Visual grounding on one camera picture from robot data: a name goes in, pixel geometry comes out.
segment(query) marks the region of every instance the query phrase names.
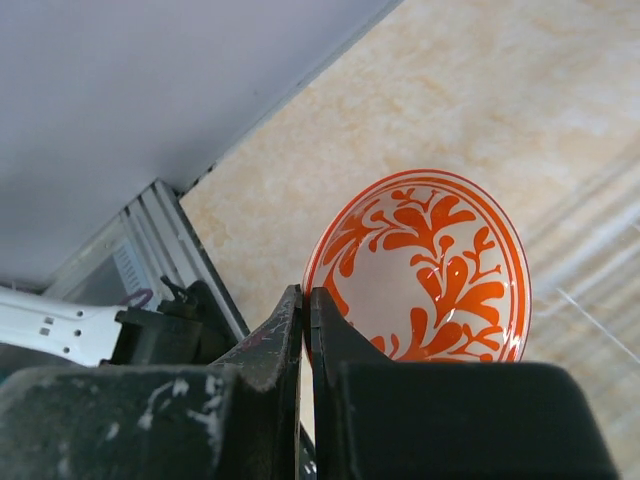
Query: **orange floral pattern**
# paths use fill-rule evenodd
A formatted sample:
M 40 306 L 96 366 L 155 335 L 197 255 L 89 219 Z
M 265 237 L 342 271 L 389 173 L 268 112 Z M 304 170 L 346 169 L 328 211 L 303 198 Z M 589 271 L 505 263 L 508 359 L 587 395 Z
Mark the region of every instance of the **orange floral pattern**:
M 358 251 L 365 244 L 372 253 L 380 248 L 393 251 L 418 247 L 423 253 L 413 255 L 409 266 L 418 267 L 416 280 L 432 298 L 435 316 L 430 318 L 421 307 L 411 309 L 410 343 L 402 352 L 396 334 L 390 335 L 389 342 L 383 336 L 374 336 L 370 341 L 400 361 L 464 361 L 470 357 L 493 361 L 502 348 L 494 336 L 502 334 L 503 327 L 499 311 L 486 302 L 502 298 L 505 287 L 500 281 L 486 280 L 493 273 L 501 273 L 502 265 L 483 270 L 482 253 L 496 248 L 496 242 L 489 240 L 490 228 L 484 225 L 476 231 L 472 249 L 462 251 L 462 255 L 449 255 L 456 240 L 443 232 L 478 220 L 478 215 L 471 209 L 459 208 L 461 199 L 455 194 L 434 188 L 422 201 L 415 192 L 415 187 L 393 189 L 390 198 L 395 201 L 395 208 L 391 214 L 375 208 L 380 200 L 377 198 L 344 219 L 321 258 L 322 266 L 331 265 L 323 286 L 348 318 L 350 307 L 337 287 L 336 271 L 349 278 Z M 456 313 L 462 311 L 482 318 L 486 326 L 474 333 L 469 324 L 456 321 Z M 431 339 L 425 344 L 429 329 Z M 486 352 L 473 351 L 473 345 L 480 345 Z
M 305 295 L 315 286 L 394 360 L 522 355 L 531 313 L 522 246 L 495 201 L 455 174 L 400 172 L 360 193 L 314 249 Z

